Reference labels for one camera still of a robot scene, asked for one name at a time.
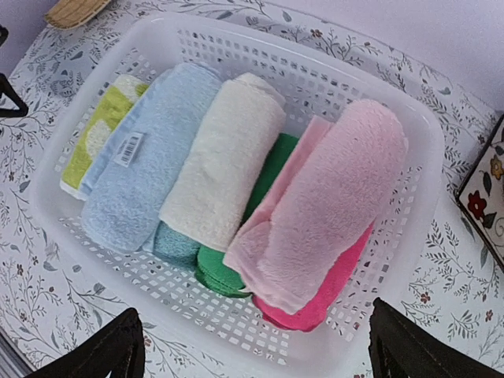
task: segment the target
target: white label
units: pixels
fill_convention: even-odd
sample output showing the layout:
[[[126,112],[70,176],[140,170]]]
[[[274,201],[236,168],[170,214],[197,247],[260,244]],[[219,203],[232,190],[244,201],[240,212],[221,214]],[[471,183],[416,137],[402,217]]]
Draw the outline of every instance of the white label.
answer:
[[[116,157],[113,159],[118,165],[127,168],[135,157],[136,151],[139,149],[143,134],[139,132],[130,132],[124,138],[122,144],[117,150]]]

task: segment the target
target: plastic basket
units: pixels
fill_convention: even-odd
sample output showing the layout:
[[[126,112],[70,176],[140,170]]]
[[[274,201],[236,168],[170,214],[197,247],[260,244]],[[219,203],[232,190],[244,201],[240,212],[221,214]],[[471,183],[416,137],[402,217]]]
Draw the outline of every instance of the plastic basket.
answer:
[[[409,139],[406,166],[358,268],[311,333],[279,330],[249,299],[224,298],[143,252],[117,254],[80,227],[83,203],[59,188],[61,171],[109,83],[120,73],[151,82],[182,61],[206,61],[226,77],[252,72],[287,99],[285,132],[300,136],[312,115],[337,120],[349,102],[392,109]],[[31,185],[34,214],[50,236],[128,304],[226,365],[256,376],[348,376],[365,358],[376,296],[397,304],[418,261],[441,184],[443,133],[418,101],[355,67],[285,39],[223,21],[166,13],[142,20],[89,75],[58,121]]]

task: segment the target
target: leaf pattern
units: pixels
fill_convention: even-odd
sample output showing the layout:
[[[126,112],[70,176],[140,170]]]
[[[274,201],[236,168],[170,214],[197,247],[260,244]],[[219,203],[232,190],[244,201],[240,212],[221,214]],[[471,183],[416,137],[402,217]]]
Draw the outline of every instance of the leaf pattern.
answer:
[[[37,367],[53,361],[128,307],[127,298],[97,282],[100,277],[61,252],[33,221],[27,189],[57,115],[91,70],[136,20],[166,11],[218,18],[301,43],[370,72],[436,115],[445,134],[447,191],[398,308],[441,341],[504,372],[502,272],[453,199],[496,113],[450,78],[391,46],[262,0],[112,0],[81,28],[44,29],[9,78],[30,113],[0,119],[0,326],[27,358]],[[148,313],[140,315],[147,377],[250,376],[187,345]],[[371,375],[369,361],[355,367],[355,376]]]

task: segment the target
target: towel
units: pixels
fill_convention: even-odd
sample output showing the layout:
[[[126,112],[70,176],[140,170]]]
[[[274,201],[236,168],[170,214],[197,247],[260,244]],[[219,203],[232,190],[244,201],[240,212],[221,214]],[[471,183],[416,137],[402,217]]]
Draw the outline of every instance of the towel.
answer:
[[[324,123],[315,117],[307,139]],[[401,124],[373,100],[348,105],[315,146],[304,138],[224,257],[248,290],[290,315],[375,220],[407,152]]]
[[[128,252],[149,239],[221,85],[213,70],[183,63],[155,80],[135,104],[119,127],[130,132],[82,211],[83,229],[96,243]]]
[[[284,127],[284,103],[251,73],[226,81],[203,119],[160,219],[204,246],[226,251],[266,155]]]
[[[200,246],[201,244],[193,239],[175,232],[163,222],[159,222],[154,236],[152,253],[171,265],[194,271]]]
[[[294,150],[298,139],[287,134],[280,134],[262,167],[258,181],[254,185],[249,202],[246,204],[242,223],[244,223],[259,206],[268,193],[273,181],[278,176],[285,162]],[[198,270],[196,279],[216,293],[226,297],[243,298],[250,293],[243,292],[245,285],[239,274],[222,263],[224,253],[201,246],[198,252]]]
[[[365,230],[364,234],[353,246],[339,256],[315,297],[294,315],[289,315],[281,309],[268,306],[262,299],[254,296],[252,300],[256,307],[263,312],[262,317],[279,328],[303,332],[314,330],[324,321],[329,306],[336,300],[357,267],[371,232],[372,225]]]
[[[60,187],[73,197],[86,200],[91,191],[81,187],[87,170],[110,134],[139,100],[147,84],[129,75],[119,75],[96,107],[61,175]]]

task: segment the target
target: tablecloth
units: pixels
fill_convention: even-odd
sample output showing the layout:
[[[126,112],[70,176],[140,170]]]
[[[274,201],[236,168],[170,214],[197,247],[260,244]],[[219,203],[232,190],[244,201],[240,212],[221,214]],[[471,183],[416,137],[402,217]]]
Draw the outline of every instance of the tablecloth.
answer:
[[[128,306],[127,298],[107,290],[48,237],[32,219],[27,193],[57,117],[90,71],[136,20],[166,11],[242,24],[310,46],[428,106],[445,134],[446,190],[399,309],[441,341],[504,372],[503,274],[453,196],[496,112],[392,46],[262,0],[112,0],[82,28],[44,29],[14,70],[10,81],[30,112],[0,119],[0,326],[29,361],[40,367],[68,353]],[[143,327],[146,376],[249,376],[149,322],[148,314]],[[355,366],[354,377],[371,375],[367,360]]]

